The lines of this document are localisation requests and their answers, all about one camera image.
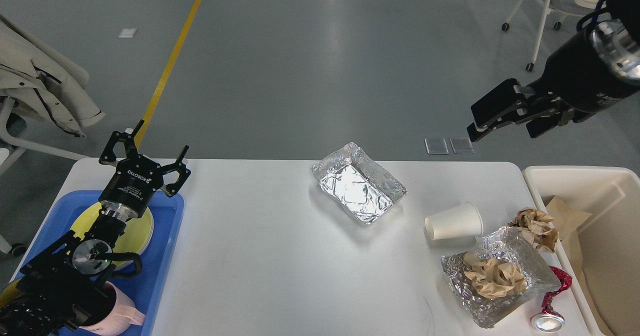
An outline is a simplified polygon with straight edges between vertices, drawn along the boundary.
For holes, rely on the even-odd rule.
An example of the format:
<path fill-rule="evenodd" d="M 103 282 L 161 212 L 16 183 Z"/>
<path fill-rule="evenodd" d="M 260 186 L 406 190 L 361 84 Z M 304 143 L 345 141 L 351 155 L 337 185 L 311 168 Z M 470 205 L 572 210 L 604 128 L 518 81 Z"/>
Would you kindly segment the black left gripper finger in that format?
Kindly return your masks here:
<path fill-rule="evenodd" d="M 178 194 L 180 189 L 185 185 L 187 179 L 191 175 L 191 171 L 186 167 L 185 156 L 188 153 L 189 146 L 185 145 L 182 151 L 176 158 L 173 163 L 168 163 L 167 165 L 160 165 L 157 168 L 157 173 L 160 175 L 161 181 L 163 181 L 163 177 L 167 174 L 171 174 L 173 172 L 178 173 L 178 178 L 173 183 L 163 183 L 160 187 L 160 190 L 169 198 L 172 198 L 174 195 Z"/>
<path fill-rule="evenodd" d="M 135 128 L 132 129 L 131 132 L 113 131 L 112 134 L 110 134 L 110 137 L 107 140 L 106 145 L 102 150 L 101 155 L 98 158 L 98 162 L 101 165 L 116 166 L 117 157 L 116 157 L 114 148 L 119 143 L 121 143 L 125 149 L 126 159 L 137 158 L 140 154 L 138 153 L 137 145 L 135 143 L 135 136 L 138 134 L 143 124 L 144 124 L 144 120 L 139 120 L 138 124 L 135 126 Z"/>

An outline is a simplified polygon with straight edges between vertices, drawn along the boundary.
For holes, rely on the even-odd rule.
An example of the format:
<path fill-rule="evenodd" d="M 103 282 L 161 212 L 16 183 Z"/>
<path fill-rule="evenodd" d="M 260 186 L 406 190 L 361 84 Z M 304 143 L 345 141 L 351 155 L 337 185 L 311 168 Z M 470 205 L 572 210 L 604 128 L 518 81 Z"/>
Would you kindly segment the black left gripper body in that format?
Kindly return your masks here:
<path fill-rule="evenodd" d="M 142 154 L 119 160 L 98 201 L 106 207 L 126 209 L 128 218 L 141 218 L 154 193 L 163 185 L 160 167 L 160 163 Z"/>

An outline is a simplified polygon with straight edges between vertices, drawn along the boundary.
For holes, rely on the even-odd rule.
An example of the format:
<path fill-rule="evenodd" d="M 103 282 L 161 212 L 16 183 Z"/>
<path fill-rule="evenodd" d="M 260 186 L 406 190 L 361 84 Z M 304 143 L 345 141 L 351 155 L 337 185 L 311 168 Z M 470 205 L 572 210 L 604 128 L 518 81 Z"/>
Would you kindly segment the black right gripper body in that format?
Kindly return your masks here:
<path fill-rule="evenodd" d="M 581 123 L 639 91 L 638 81 L 623 80 L 601 60 L 590 41 L 590 31 L 589 28 L 579 31 L 554 51 L 542 76 L 532 83 L 536 92 L 552 93 L 574 109 L 574 123 Z"/>

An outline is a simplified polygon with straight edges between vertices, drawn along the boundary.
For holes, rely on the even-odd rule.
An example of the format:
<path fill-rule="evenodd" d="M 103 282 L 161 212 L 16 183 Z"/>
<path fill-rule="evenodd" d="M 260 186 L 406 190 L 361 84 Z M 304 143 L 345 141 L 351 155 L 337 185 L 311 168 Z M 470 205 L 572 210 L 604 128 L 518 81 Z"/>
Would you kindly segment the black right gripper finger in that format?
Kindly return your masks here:
<path fill-rule="evenodd" d="M 509 78 L 471 106 L 473 122 L 467 126 L 471 142 L 478 142 L 500 128 L 528 124 L 540 117 L 563 112 L 563 101 L 551 91 L 537 90 Z"/>
<path fill-rule="evenodd" d="M 566 126 L 574 118 L 574 111 L 562 111 L 549 116 L 542 116 L 526 124 L 531 139 L 538 138 L 553 128 Z"/>

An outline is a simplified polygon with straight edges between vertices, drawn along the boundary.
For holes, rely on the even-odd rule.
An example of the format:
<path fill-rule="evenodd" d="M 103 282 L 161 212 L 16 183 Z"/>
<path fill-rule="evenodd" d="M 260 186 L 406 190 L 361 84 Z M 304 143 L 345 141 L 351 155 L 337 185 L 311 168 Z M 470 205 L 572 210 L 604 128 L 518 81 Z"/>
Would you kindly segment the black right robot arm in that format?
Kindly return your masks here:
<path fill-rule="evenodd" d="M 528 85 L 508 78 L 471 106 L 471 142 L 525 124 L 531 138 L 581 123 L 639 91 L 639 0 L 604 0 Z"/>

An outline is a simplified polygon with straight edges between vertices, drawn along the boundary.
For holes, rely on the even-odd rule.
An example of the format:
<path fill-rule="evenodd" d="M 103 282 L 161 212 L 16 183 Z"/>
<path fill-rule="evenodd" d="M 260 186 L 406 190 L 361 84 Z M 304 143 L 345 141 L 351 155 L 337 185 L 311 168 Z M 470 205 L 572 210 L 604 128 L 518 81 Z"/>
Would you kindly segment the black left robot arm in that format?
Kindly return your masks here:
<path fill-rule="evenodd" d="M 160 165 L 141 154 L 132 131 L 114 131 L 99 163 L 115 173 L 99 195 L 98 213 L 84 233 L 67 231 L 21 269 L 13 297 L 1 306 L 3 336 L 48 336 L 61 328 L 92 327 L 118 307 L 110 279 L 131 279 L 143 270 L 139 252 L 115 251 L 126 227 L 141 218 L 160 190 L 173 197 L 191 172 L 183 147 L 174 162 Z"/>

